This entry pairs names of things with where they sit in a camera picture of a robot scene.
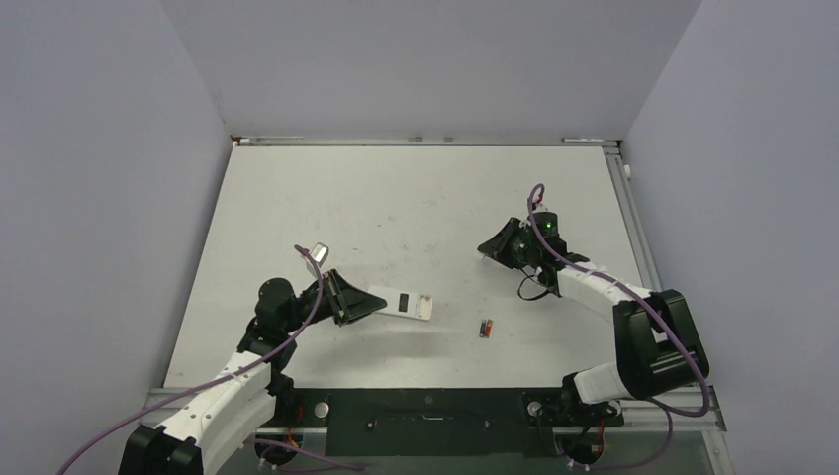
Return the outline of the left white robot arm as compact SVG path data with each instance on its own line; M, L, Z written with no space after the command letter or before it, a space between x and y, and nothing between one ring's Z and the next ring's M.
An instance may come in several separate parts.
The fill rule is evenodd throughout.
M337 270L301 293L285 278L258 290L254 316L216 378L184 392L185 405L154 427L138 426L126 442L122 474L215 474L260 426L293 417L294 382L284 371L311 324L342 327L387 306L349 284Z

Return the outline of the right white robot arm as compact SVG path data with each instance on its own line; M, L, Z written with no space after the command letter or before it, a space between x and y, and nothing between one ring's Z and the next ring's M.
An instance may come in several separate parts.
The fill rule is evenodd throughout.
M552 212L511 218L477 249L506 268L534 270L545 293L573 300L611 325L613 360L563 378L558 400L567 421L582 424L613 401L655 403L659 395L693 383L701 393L699 408L666 411L690 418L709 412L709 362L683 294L627 284L569 251Z

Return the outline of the white red remote control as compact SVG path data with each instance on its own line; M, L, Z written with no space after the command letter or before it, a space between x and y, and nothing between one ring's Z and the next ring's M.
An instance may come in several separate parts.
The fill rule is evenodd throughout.
M376 314L422 322L431 319L433 299L428 294L382 286L371 286L368 292L386 302Z

